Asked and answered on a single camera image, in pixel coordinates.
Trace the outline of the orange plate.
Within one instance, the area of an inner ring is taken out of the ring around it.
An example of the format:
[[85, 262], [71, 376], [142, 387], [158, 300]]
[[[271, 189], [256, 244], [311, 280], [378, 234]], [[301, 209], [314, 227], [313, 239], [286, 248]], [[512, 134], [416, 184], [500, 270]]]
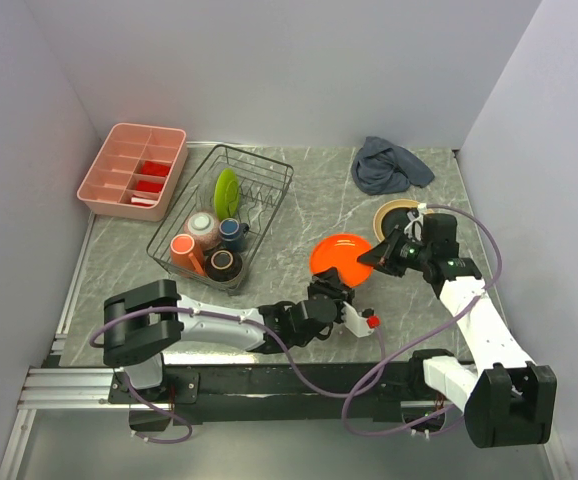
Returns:
[[357, 287], [373, 273], [372, 267], [358, 261], [358, 257], [371, 248], [371, 244], [359, 235], [338, 233], [328, 236], [312, 250], [310, 271], [312, 274], [320, 274], [335, 268], [345, 285]]

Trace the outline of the black plate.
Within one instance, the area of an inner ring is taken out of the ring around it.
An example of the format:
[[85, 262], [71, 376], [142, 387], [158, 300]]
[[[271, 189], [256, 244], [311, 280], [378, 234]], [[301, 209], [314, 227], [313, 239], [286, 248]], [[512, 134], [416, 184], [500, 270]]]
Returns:
[[394, 230], [403, 233], [408, 239], [412, 238], [412, 214], [410, 208], [398, 207], [389, 210], [381, 220], [380, 227], [384, 238]]

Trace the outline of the yellow plate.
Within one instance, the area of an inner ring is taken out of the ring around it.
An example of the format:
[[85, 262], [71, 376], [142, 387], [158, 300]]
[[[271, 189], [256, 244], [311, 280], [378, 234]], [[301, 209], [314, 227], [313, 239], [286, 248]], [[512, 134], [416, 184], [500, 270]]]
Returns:
[[405, 207], [411, 209], [412, 214], [412, 240], [420, 241], [422, 235], [422, 226], [423, 226], [423, 219], [420, 216], [420, 212], [418, 211], [418, 202], [415, 200], [410, 199], [396, 199], [391, 200], [382, 205], [374, 215], [373, 219], [373, 229], [375, 236], [379, 241], [383, 241], [385, 238], [382, 234], [382, 229], [380, 227], [381, 220], [385, 216], [385, 214], [394, 208], [398, 207]]

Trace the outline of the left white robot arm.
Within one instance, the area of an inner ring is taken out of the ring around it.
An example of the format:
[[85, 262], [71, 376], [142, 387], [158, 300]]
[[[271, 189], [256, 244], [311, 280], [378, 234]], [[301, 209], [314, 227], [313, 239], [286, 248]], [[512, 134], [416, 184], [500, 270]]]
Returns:
[[104, 326], [89, 343], [103, 350], [103, 362], [124, 368], [145, 401], [162, 399], [169, 388], [162, 352], [180, 342], [221, 344], [272, 355], [312, 340], [326, 340], [343, 324], [354, 335], [368, 334], [364, 317], [352, 306], [354, 290], [335, 268], [312, 277], [308, 298], [233, 309], [196, 301], [177, 291], [173, 280], [158, 280], [104, 301]]

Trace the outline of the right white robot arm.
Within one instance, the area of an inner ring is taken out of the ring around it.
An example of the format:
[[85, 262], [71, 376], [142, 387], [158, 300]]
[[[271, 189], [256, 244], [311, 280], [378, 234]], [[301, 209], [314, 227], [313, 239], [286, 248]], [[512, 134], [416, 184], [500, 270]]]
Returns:
[[359, 256], [363, 265], [401, 277], [422, 273], [452, 315], [470, 350], [467, 368], [449, 354], [426, 354], [407, 374], [419, 398], [441, 393], [464, 414], [466, 429], [479, 448], [545, 444], [549, 441], [557, 378], [538, 365], [514, 339], [488, 295], [476, 263], [459, 254], [455, 212], [419, 207], [409, 225], [397, 226]]

